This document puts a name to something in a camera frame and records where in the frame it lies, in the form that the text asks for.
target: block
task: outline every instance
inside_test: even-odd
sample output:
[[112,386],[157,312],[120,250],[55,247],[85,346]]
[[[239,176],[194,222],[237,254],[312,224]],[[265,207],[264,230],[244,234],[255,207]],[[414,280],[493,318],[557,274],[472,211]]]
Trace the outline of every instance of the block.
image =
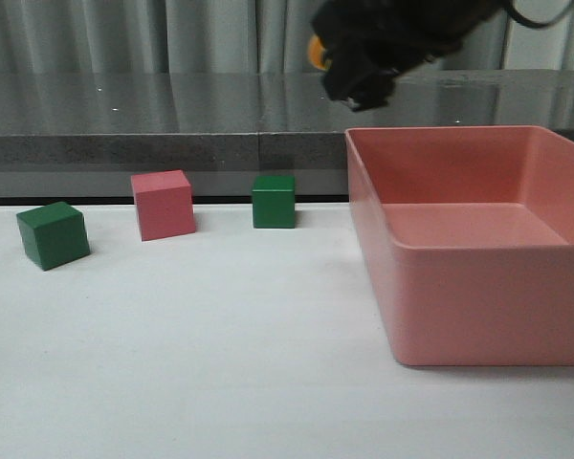
[[296,227],[296,178],[261,175],[252,191],[255,228]]
[[191,184],[182,170],[131,177],[143,241],[195,232]]
[[25,253],[44,271],[90,253],[83,214],[66,203],[20,212],[17,225]]

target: pink plastic bin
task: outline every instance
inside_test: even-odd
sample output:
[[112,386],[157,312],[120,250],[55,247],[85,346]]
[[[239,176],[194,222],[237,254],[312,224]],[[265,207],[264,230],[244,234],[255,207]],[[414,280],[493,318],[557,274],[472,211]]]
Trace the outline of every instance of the pink plastic bin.
[[346,133],[395,358],[574,365],[574,142],[531,126]]

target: green cube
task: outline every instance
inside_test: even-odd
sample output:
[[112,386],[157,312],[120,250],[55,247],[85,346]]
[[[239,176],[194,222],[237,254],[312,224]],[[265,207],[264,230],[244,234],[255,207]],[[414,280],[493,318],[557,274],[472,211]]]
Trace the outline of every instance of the green cube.
[[44,271],[89,255],[83,214],[66,203],[53,203],[17,214],[28,257]]
[[296,179],[293,176],[261,175],[253,185],[255,228],[296,227]]

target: pink cube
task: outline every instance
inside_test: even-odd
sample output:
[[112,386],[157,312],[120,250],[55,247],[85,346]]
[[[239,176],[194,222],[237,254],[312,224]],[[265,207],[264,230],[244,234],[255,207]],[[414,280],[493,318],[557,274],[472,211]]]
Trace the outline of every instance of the pink cube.
[[182,170],[133,175],[131,181],[144,241],[195,232],[191,184]]

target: white table surface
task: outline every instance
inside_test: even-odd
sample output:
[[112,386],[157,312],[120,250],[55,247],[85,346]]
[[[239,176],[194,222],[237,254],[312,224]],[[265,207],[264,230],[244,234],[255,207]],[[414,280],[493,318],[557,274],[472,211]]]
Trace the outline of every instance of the white table surface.
[[574,458],[574,368],[394,361],[347,205],[145,243],[77,208],[93,253],[48,272],[0,208],[0,459]]

